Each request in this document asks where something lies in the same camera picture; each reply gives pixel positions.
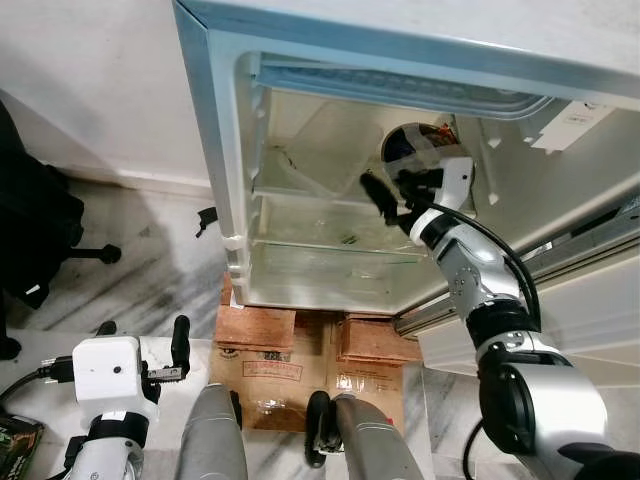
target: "black cable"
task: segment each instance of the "black cable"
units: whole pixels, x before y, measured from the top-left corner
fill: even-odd
[[[469,454],[471,453],[471,447],[473,446],[473,442],[478,436],[478,433],[482,429],[482,420],[476,423],[476,426],[473,427],[471,433],[469,434],[469,438],[467,438],[467,443],[464,446],[464,453],[462,454],[462,473],[464,473],[464,478],[466,480],[473,480],[471,476],[471,472],[469,471]]]
[[[21,379],[15,381],[4,392],[2,392],[2,394],[0,394],[0,405],[3,404],[7,400],[7,398],[9,398],[11,395],[13,395],[13,393],[16,390],[18,390],[20,387],[23,387],[24,385],[26,385],[30,381],[35,380],[36,378],[41,378],[40,377],[40,372],[38,370],[35,370],[35,371],[25,375]]]
[[[67,476],[67,473],[69,473],[70,470],[71,470],[70,468],[65,468],[62,472],[54,475],[53,477],[47,478],[47,480],[62,480],[64,477]]]
[[[403,189],[401,189],[400,193],[410,202],[421,206],[425,210],[433,208],[434,210],[438,210],[439,212],[454,217],[456,220],[462,223],[466,223],[470,227],[482,233],[485,237],[489,238],[496,245],[498,245],[498,247],[500,247],[508,257],[508,260],[506,262],[507,266],[513,271],[514,275],[518,279],[518,284],[520,285],[522,294],[525,297],[525,301],[527,302],[527,309],[529,310],[529,314],[536,321],[538,328],[541,328],[540,301],[538,299],[538,291],[536,290],[536,285],[533,281],[533,277],[531,277],[529,270],[524,265],[524,263],[522,263],[522,260],[520,260],[518,254],[514,252],[504,240],[502,240],[497,234],[489,230],[481,223],[467,217],[457,210],[452,210],[450,208],[443,207],[442,205],[438,205],[437,203],[418,198],[409,192],[403,191]]]

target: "brown cardboard box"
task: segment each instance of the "brown cardboard box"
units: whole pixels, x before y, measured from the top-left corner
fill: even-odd
[[[229,275],[229,272],[224,272],[222,276],[222,290],[220,291],[220,305],[229,305],[231,303],[232,291],[231,275]]]
[[[226,349],[289,353],[296,312],[276,308],[218,307],[216,343]]]
[[[337,360],[342,315],[298,312],[290,354],[223,350],[211,353],[212,382],[238,392],[245,428],[304,432],[316,390],[354,393],[380,408],[403,431],[402,368]]]
[[[339,358],[399,366],[422,360],[420,345],[398,335],[389,321],[347,318],[342,325]]]

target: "baseboard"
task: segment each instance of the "baseboard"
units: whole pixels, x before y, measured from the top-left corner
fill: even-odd
[[[69,178],[75,180],[114,185],[133,190],[172,193],[213,200],[213,191],[209,179],[158,175],[132,170],[106,171],[97,168],[75,166],[56,166],[56,168]]]

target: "white sticker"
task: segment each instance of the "white sticker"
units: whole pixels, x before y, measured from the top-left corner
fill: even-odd
[[[531,146],[548,151],[566,150],[613,110],[606,105],[571,102],[540,130],[540,138]]]
[[[127,412],[124,410],[118,410],[116,412],[105,412],[102,414],[102,420],[118,420],[123,421],[124,417],[127,415]]]
[[[34,292],[37,292],[38,290],[40,290],[40,285],[35,284],[33,287],[31,287],[29,290],[27,290],[26,292],[24,292],[26,295],[31,295]]]

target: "black chair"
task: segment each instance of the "black chair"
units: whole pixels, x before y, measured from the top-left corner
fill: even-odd
[[[76,249],[84,203],[69,194],[66,177],[30,156],[0,102],[0,359],[15,358],[20,344],[6,334],[2,290],[39,308],[49,282],[68,258],[120,259],[120,249]]]

